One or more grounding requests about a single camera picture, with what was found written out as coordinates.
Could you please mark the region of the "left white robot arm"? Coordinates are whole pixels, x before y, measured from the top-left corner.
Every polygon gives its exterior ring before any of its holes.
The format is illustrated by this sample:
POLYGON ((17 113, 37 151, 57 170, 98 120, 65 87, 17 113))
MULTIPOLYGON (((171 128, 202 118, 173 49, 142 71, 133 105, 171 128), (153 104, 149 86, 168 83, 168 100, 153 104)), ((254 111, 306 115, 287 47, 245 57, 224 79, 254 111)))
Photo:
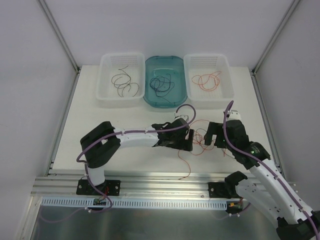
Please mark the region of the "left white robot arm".
POLYGON ((154 123, 146 128, 121 129, 104 121, 80 139, 81 156, 85 156, 87 188, 95 195, 105 189, 104 166, 120 149, 129 147, 165 147, 193 150, 194 130, 182 117, 173 122, 154 123))

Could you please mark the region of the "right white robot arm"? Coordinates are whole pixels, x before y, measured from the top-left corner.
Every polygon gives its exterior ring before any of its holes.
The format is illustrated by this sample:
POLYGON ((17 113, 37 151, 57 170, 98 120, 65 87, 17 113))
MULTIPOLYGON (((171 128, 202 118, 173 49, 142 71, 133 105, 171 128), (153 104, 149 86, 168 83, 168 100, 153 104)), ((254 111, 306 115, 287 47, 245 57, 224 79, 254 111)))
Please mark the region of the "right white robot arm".
POLYGON ((235 160, 263 185, 261 191, 241 171, 228 175, 223 183, 210 183, 209 193, 221 198, 244 198, 275 226, 281 240, 320 238, 320 212, 308 206, 279 173, 267 150, 250 141, 240 120, 210 122, 205 145, 229 150, 235 160))

